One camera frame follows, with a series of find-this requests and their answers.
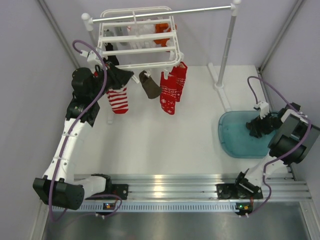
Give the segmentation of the brown grey sock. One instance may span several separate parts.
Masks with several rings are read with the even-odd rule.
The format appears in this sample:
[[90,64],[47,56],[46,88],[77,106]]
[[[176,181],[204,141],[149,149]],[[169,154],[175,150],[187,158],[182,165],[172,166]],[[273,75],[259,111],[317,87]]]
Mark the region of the brown grey sock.
[[252,122],[247,122],[245,124],[245,127],[249,130],[249,135],[250,136],[257,136],[258,135],[258,132],[257,132],[257,127],[255,125],[255,123],[252,123]]
[[149,99],[156,99],[161,95],[161,87],[156,84],[156,82],[149,74],[147,74],[145,70],[139,73],[139,80]]

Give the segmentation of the white clip sock hanger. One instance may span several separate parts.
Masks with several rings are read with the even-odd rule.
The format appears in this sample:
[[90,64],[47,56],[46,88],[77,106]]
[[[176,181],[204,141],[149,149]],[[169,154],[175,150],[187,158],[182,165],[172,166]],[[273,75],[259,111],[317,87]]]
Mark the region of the white clip sock hanger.
[[119,69],[157,69],[167,75],[184,60],[174,16],[167,6],[109,9],[92,22],[99,25],[100,54],[116,56]]

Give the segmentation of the red snowflake sock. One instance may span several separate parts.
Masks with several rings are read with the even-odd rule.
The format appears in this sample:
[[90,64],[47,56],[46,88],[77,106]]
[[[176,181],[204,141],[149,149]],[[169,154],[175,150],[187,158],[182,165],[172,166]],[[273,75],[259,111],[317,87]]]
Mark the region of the red snowflake sock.
[[177,98],[177,77],[169,74],[167,79],[165,79],[164,72],[162,72],[160,78],[160,87],[160,106],[167,114],[174,115]]

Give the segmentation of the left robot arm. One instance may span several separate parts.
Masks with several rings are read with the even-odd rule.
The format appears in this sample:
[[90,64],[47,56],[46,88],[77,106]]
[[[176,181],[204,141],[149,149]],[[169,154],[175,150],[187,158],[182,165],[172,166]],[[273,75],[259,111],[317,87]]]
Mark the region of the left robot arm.
[[72,100],[66,110],[60,142],[48,169],[32,184],[44,204],[77,210],[85,199],[96,195],[107,199],[113,194],[108,175],[96,173],[76,181],[75,168],[85,138],[98,116],[98,100],[108,90],[125,87],[133,75],[132,71],[119,69],[111,62],[104,68],[95,65],[94,71],[81,67],[72,73]]

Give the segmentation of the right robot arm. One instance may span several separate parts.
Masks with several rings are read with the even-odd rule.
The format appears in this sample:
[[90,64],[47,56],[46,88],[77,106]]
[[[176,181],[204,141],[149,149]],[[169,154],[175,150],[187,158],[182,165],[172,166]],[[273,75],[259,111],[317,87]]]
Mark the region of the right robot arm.
[[241,171],[234,183],[217,185],[220,200],[262,199],[261,187],[281,167],[299,164],[320,135],[300,105],[292,102],[278,112],[230,111],[218,122],[218,138],[222,149],[238,159],[259,159],[259,163]]

